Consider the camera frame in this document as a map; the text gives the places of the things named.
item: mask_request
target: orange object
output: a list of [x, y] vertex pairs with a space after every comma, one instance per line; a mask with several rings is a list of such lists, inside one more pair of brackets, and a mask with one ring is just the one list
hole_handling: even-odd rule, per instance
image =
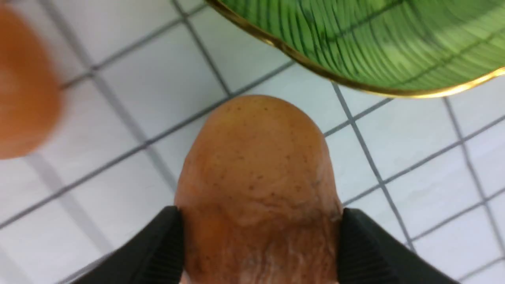
[[295, 106], [267, 96], [217, 108], [175, 197], [190, 283], [335, 284], [342, 216], [328, 147]]
[[0, 4], [0, 159], [43, 143], [62, 107], [59, 84], [34, 32]]

